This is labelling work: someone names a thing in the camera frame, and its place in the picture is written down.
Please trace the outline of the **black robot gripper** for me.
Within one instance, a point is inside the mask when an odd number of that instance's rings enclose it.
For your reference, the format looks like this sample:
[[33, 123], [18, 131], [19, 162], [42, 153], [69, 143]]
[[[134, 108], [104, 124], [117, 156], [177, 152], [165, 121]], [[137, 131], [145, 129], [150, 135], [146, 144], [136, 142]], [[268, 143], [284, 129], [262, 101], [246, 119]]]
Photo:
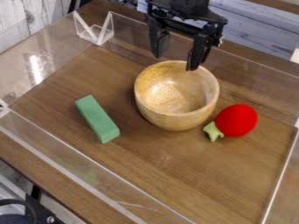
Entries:
[[145, 0], [150, 51], [160, 58], [168, 47], [169, 32], [193, 36], [186, 71], [205, 61], [210, 46], [218, 46], [228, 20], [209, 9], [210, 0]]

